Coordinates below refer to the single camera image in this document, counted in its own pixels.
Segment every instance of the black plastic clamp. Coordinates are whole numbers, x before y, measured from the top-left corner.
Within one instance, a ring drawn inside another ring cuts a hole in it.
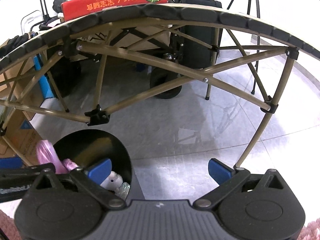
[[[4,121],[2,121],[0,123],[0,136],[5,136],[5,133],[7,132],[7,127],[3,129],[3,124],[4,124]]]
[[[62,39],[64,44],[60,46],[59,51],[61,51],[61,55],[65,57],[72,57],[79,54],[79,51],[77,50],[77,40],[72,40],[70,37],[65,37]]]
[[[220,50],[219,50],[219,46],[216,46],[216,45],[211,45],[212,46],[212,48],[211,49],[209,49],[209,50],[211,50],[211,51],[213,51],[213,52],[219,52]]]
[[[90,117],[88,126],[106,124],[110,121],[110,115],[107,115],[106,111],[102,111],[100,105],[97,105],[96,109],[90,112],[85,112],[84,115]]]
[[[299,56],[299,49],[298,48],[288,48],[287,51],[285,52],[285,54],[291,58],[291,59],[294,59],[294,60],[297,60],[298,59],[298,56]]]
[[[272,97],[268,96],[269,100],[268,101],[264,101],[266,104],[268,104],[270,106],[270,110],[267,111],[266,109],[260,108],[262,112],[264,113],[268,113],[268,114],[274,114],[279,106],[278,105],[274,105],[273,103],[271,103]]]

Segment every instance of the stuffed toy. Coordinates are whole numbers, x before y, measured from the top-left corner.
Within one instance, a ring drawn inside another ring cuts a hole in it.
[[[121,187],[122,183],[122,177],[112,171],[110,175],[100,184],[100,186],[110,191],[116,191],[119,187]]]

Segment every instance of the pink plastic bag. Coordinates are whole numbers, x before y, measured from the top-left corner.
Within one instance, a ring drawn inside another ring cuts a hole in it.
[[[67,168],[68,171],[72,171],[73,169],[79,167],[76,163],[74,163],[70,159],[64,159],[62,163]]]
[[[68,170],[62,165],[52,143],[48,140],[41,140],[36,146],[36,153],[40,164],[53,163],[56,174],[66,174]]]

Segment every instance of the black case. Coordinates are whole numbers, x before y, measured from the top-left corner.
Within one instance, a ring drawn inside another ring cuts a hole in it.
[[[187,4],[198,4],[205,6],[213,6],[222,8],[221,2],[214,0],[180,0],[182,3]],[[213,27],[204,27],[204,26],[192,26],[187,25],[181,28],[181,32],[190,35],[198,40],[201,40],[207,44],[213,44],[215,28]],[[222,32],[219,35],[218,46],[221,42]],[[183,46],[183,57],[182,65],[193,68],[201,69],[206,68],[211,65],[212,51],[208,48],[191,41],[189,39],[184,39]]]

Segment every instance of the gray tiled floor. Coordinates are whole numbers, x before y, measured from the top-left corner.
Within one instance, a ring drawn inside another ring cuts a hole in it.
[[[229,60],[219,58],[219,62]],[[83,66],[83,80],[66,98],[72,113],[92,109],[97,65]],[[259,74],[268,94],[273,95],[283,64],[263,60]],[[216,75],[251,92],[253,78],[247,66]],[[148,88],[146,72],[132,65],[107,67],[101,106],[106,107]],[[189,199],[191,202],[217,187],[207,165],[218,158],[233,166],[258,127],[263,113],[249,102],[212,88],[205,101],[206,84],[191,82],[173,99],[150,98],[111,115],[110,123],[94,127],[117,136],[132,158],[147,199]],[[256,89],[256,96],[262,99]],[[55,99],[43,107],[60,109]],[[307,222],[320,216],[317,204],[320,138],[319,91],[297,70],[293,70],[276,114],[243,167],[252,173],[276,168],[302,203]],[[44,139],[55,143],[85,124],[36,115],[32,121]]]

